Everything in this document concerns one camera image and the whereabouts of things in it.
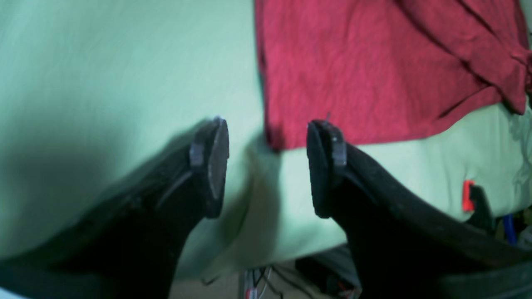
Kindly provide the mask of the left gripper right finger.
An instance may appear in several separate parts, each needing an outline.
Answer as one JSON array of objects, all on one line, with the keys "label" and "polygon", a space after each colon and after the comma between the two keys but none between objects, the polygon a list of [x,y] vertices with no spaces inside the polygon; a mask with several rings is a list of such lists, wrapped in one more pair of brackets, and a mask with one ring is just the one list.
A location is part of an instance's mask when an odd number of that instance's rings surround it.
[{"label": "left gripper right finger", "polygon": [[530,299],[531,250],[437,210],[333,124],[307,127],[312,201],[347,236],[362,299]]}]

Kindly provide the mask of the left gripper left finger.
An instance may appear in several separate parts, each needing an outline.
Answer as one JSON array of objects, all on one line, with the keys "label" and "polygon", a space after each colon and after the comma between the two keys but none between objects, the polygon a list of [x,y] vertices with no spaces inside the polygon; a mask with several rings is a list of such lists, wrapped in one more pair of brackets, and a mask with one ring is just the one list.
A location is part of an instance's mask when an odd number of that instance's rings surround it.
[{"label": "left gripper left finger", "polygon": [[2,299],[166,299],[186,240],[224,204],[229,132],[205,122],[140,182],[1,261]]}]

